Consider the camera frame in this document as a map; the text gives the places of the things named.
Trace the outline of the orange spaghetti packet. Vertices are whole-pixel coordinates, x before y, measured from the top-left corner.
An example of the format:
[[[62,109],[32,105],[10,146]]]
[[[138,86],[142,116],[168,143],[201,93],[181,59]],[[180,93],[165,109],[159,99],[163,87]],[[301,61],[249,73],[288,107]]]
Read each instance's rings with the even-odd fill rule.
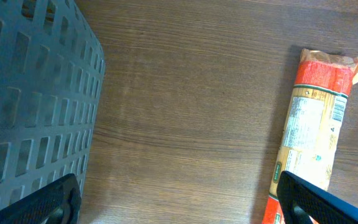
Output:
[[[280,174],[289,171],[327,190],[358,58],[303,49],[296,74],[263,223],[283,223],[277,197]]]

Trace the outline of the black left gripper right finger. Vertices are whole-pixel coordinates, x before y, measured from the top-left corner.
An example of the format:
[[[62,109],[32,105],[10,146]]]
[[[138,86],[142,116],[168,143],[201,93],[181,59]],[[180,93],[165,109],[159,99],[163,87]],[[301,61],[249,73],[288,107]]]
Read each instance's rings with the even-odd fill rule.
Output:
[[[358,208],[284,171],[280,175],[277,196],[285,223],[358,224]]]

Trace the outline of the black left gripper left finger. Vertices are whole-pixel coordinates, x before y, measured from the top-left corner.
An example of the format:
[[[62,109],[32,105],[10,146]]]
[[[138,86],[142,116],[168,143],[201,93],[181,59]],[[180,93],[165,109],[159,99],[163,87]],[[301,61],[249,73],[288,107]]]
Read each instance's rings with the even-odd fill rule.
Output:
[[[0,224],[76,224],[80,207],[80,185],[71,173],[0,210]]]

